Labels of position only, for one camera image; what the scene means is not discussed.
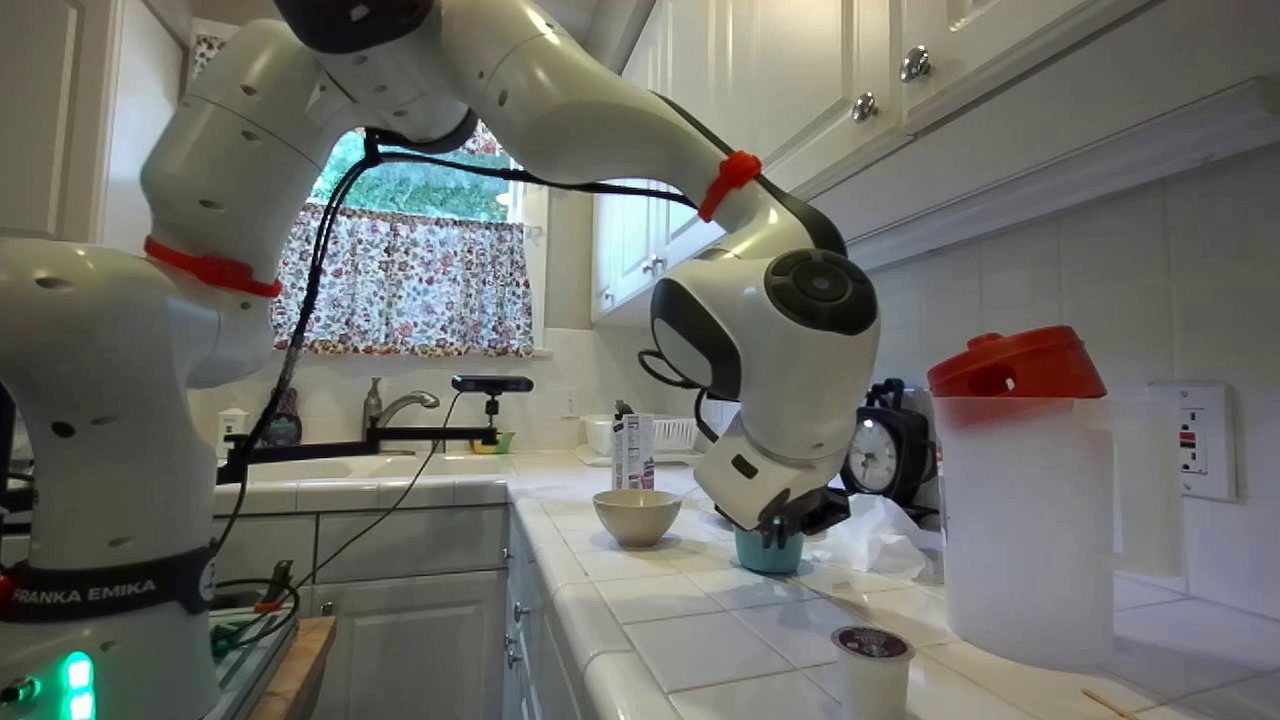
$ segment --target kitchen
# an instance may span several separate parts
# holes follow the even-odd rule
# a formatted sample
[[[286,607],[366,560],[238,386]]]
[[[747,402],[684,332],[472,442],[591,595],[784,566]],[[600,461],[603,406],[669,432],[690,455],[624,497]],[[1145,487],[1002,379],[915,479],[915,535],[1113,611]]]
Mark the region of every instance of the kitchen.
[[[740,79],[753,73],[732,68],[769,57],[769,48],[747,48],[745,61],[728,57],[732,40],[759,40],[747,33],[728,37],[723,27],[759,24],[753,24],[753,12],[745,12],[740,24],[718,24],[718,12],[728,9],[740,5],[657,5],[637,37],[637,52],[650,65],[633,61],[624,73],[690,101],[694,111],[721,118],[723,127],[732,127],[740,111],[759,111],[759,101],[747,107],[697,104],[707,101],[701,76],[721,73],[723,79]],[[876,48],[865,40],[846,48],[856,27],[876,27],[876,9],[815,5],[808,9],[813,14],[830,12],[830,21],[836,14],[849,27],[813,21],[825,27],[813,33],[806,24],[808,12],[796,12],[794,24],[796,37],[806,37],[806,48],[830,57],[868,52],[873,61],[822,68],[806,61],[782,65],[822,79],[796,84],[796,76],[769,76],[769,88],[808,88],[796,104],[778,104],[772,97],[769,104],[806,107],[813,114],[784,114],[784,136],[759,136],[763,143],[778,138],[769,153],[778,153],[784,180],[815,196],[851,241],[851,254],[873,268],[885,304],[876,374],[924,385],[924,373],[959,350],[978,332],[1075,324],[1100,358],[1109,397],[1124,419],[1117,432],[1129,432],[1117,437],[1122,566],[1160,574],[1155,589],[1172,595],[1195,595],[1213,607],[1264,620],[1260,626],[1270,626],[1280,620],[1280,566],[1260,551],[1278,544],[1273,515],[1280,504],[1278,479],[1270,476],[1278,461],[1278,439],[1270,439],[1278,426],[1278,355],[1264,342],[1273,308],[1280,308],[1273,298],[1278,254],[1270,250],[1270,232],[1278,228],[1270,187],[1278,183],[1280,159],[1278,149],[1264,149],[1270,131],[1233,131],[1228,107],[1250,107],[1250,88],[1241,101],[1233,90],[1236,84],[1278,73],[1278,48],[1270,40],[1278,12],[1264,5],[1220,12],[1194,0],[1109,9],[1113,12],[1070,33],[1081,48],[1055,65],[1045,61],[1060,48],[1033,42],[1014,48],[1014,57],[1027,52],[1033,61],[1016,57],[988,76],[980,73],[980,84],[957,84],[957,90],[937,97],[929,88],[912,97],[915,88],[909,84],[909,97],[896,97],[909,42],[891,40],[891,48]],[[769,12],[769,27],[794,27],[784,24],[787,12],[759,12]],[[937,76],[946,79],[950,42],[929,40],[929,48]],[[885,79],[873,90],[882,114],[856,122],[851,111],[830,111],[832,90],[846,90],[839,107],[856,107],[860,88],[873,88],[873,79]],[[1170,149],[1155,138],[1160,131],[1182,131],[1185,111],[1178,107],[1207,114],[1205,122],[1194,122],[1207,136],[1194,136],[1185,159],[1172,159],[1165,175],[1160,168],[1147,175],[1160,155],[1145,155],[1145,149]],[[520,448],[571,452],[579,442],[579,414],[612,411],[612,401],[684,414],[684,397],[657,386],[637,373],[633,355],[650,346],[650,334],[637,324],[646,291],[633,291],[633,284],[646,289],[652,278],[652,258],[681,264],[705,241],[684,232],[669,249],[637,254],[617,276],[591,276],[591,241],[600,222],[607,228],[607,216],[591,220],[590,207],[591,199],[579,196],[551,202],[548,243],[558,249],[548,249],[546,289],[558,291],[546,294],[548,326],[540,355],[520,358],[517,366],[502,358],[431,366],[359,355],[315,358],[303,365],[298,379],[308,432],[315,439],[340,439],[352,426],[371,374],[386,379],[387,397],[404,397],[420,386],[440,392],[456,373],[520,373],[537,379],[537,392],[503,401],[507,425],[517,426],[517,455]],[[1147,385],[1160,379],[1217,379],[1233,386],[1236,499],[1182,499],[1172,476],[1160,476],[1165,463],[1147,452]],[[218,425],[225,406],[258,406],[263,385],[268,379],[252,379],[198,397],[198,411]],[[1220,689],[1270,701],[1244,708],[1278,708],[1278,667],[1278,656],[1260,656],[1252,677],[1228,677]],[[1228,716],[1205,712],[1220,708],[1205,701],[1213,690],[1217,683],[1185,690],[1194,716],[1195,705],[1199,716]]]

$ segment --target electrical outlet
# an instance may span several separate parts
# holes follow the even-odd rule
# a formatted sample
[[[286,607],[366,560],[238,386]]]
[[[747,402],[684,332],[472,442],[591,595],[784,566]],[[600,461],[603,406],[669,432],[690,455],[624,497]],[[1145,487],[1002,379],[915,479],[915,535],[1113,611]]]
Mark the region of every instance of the electrical outlet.
[[[1178,414],[1178,472],[1185,497],[1241,499],[1233,463],[1233,411],[1225,385],[1170,385]]]

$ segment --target white tile countertop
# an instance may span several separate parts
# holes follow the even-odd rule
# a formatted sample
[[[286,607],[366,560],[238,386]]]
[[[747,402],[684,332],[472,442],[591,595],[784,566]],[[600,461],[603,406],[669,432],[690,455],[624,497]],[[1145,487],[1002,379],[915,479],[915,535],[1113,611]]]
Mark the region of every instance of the white tile countertop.
[[[440,463],[411,497],[466,479]],[[690,468],[657,484],[684,497],[659,549],[624,551],[600,528],[591,493],[607,468],[577,455],[517,455],[472,463],[472,476],[514,493],[531,556],[551,591],[571,663],[607,720],[836,720],[849,680],[832,631],[873,625],[912,644],[909,716],[1026,720],[1026,716],[1145,716],[1145,720],[1278,720],[1280,625],[1199,603],[1170,578],[1117,578],[1117,656],[1096,672],[1048,672],[954,634],[946,589],[849,566],[830,541],[806,544],[794,578],[732,563],[732,530],[718,519]],[[281,484],[252,493],[247,510],[347,504],[386,508],[404,476],[359,484]]]

